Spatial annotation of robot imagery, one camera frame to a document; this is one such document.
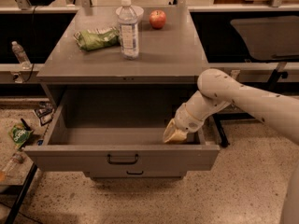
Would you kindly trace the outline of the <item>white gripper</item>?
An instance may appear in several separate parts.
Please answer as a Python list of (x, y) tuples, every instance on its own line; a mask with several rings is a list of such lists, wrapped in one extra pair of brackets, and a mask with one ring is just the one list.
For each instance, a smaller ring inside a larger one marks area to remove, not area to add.
[(182, 143), (187, 139), (188, 133), (196, 133), (202, 126), (203, 122), (194, 118), (183, 103), (166, 126), (163, 141), (166, 144)]

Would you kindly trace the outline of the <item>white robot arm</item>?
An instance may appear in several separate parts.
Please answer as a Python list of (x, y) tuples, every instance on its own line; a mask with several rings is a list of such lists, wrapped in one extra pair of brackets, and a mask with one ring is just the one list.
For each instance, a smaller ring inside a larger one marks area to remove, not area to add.
[(176, 111), (164, 130), (166, 144), (180, 144), (197, 133), (206, 119), (235, 105), (264, 125), (299, 145), (299, 101), (238, 82), (219, 69), (207, 69), (197, 79), (198, 90)]

